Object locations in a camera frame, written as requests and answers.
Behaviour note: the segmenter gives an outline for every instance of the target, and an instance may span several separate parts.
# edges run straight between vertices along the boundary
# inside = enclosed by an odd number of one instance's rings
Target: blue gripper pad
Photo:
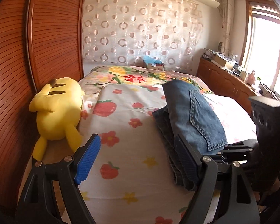
[[[189,145],[185,138],[177,135],[174,139],[174,148],[181,161],[187,178],[193,183],[193,189],[195,190],[200,182],[199,179],[199,167],[201,167],[200,153],[197,156],[197,152]]]
[[[101,148],[101,138],[97,134],[93,134],[88,142],[83,147],[79,147],[74,154],[74,159],[76,157],[80,158],[77,164],[77,174],[74,178],[75,184],[79,185],[82,181],[84,181],[90,169],[96,159],[96,156],[99,153]]]

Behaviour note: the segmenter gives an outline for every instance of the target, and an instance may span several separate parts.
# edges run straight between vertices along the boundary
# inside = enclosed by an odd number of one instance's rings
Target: bed
[[[194,192],[174,184],[152,117],[154,110],[166,105],[161,85],[172,79],[199,87],[221,121],[229,144],[256,138],[246,111],[233,99],[215,95],[195,76],[132,66],[94,68],[79,82],[85,92],[79,131],[83,144],[97,133],[102,146],[79,189],[97,224],[172,224],[184,214]],[[43,161],[56,162],[71,154],[64,142],[52,142]],[[217,201],[218,191],[205,223],[212,220]],[[63,213],[60,198],[58,202]],[[66,211],[62,218],[70,223]]]

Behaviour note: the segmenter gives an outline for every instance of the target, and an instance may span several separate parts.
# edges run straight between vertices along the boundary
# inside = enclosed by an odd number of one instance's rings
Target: window
[[[280,96],[280,11],[266,0],[246,0],[247,24],[240,65]]]

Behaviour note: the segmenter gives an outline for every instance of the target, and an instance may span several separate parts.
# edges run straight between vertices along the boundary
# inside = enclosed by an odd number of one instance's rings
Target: yellow stuffed toy
[[[67,142],[75,152],[82,143],[76,126],[80,121],[81,96],[85,95],[78,82],[71,78],[60,78],[46,84],[29,105],[31,112],[37,111],[36,123],[41,135],[33,150],[33,158],[40,161],[47,147],[47,140]]]

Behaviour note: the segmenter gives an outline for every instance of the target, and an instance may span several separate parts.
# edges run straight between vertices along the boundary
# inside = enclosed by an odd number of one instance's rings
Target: wooden slats
[[[29,57],[38,90],[52,78],[82,78],[79,45],[81,0],[31,0]]]
[[[38,135],[28,110],[35,91],[24,53],[26,1],[0,3],[0,205],[12,211]]]

